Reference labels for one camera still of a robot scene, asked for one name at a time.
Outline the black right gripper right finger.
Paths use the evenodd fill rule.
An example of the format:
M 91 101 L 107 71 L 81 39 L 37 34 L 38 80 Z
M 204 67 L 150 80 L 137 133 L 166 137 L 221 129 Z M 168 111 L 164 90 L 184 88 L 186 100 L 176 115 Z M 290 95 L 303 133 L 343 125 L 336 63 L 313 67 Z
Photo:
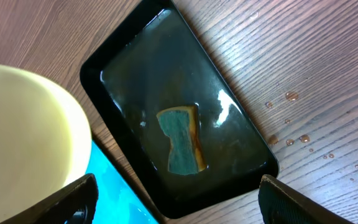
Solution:
M 264 223 L 352 224 L 271 175 L 261 178 L 258 202 Z

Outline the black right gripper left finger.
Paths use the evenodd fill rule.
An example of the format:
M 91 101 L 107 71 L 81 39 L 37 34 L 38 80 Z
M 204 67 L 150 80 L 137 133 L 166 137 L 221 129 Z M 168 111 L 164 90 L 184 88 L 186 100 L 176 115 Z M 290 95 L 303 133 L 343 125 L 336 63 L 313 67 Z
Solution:
M 1 224 L 92 224 L 98 195 L 95 176 L 85 174 Z

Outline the yellow plate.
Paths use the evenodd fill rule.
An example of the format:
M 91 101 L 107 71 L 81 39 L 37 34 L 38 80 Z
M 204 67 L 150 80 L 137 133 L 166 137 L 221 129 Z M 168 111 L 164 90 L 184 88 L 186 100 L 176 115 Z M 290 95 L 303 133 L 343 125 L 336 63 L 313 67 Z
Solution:
M 83 176 L 91 142 L 86 114 L 69 92 L 0 65 L 0 222 Z

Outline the green yellow sponge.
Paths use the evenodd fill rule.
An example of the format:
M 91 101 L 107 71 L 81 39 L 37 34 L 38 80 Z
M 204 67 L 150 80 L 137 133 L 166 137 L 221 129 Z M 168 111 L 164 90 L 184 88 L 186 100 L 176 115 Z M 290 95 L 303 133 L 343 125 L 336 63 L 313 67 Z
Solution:
M 157 113 L 164 135 L 169 138 L 168 171 L 177 175 L 195 175 L 207 168 L 199 140 L 198 106 L 167 108 Z

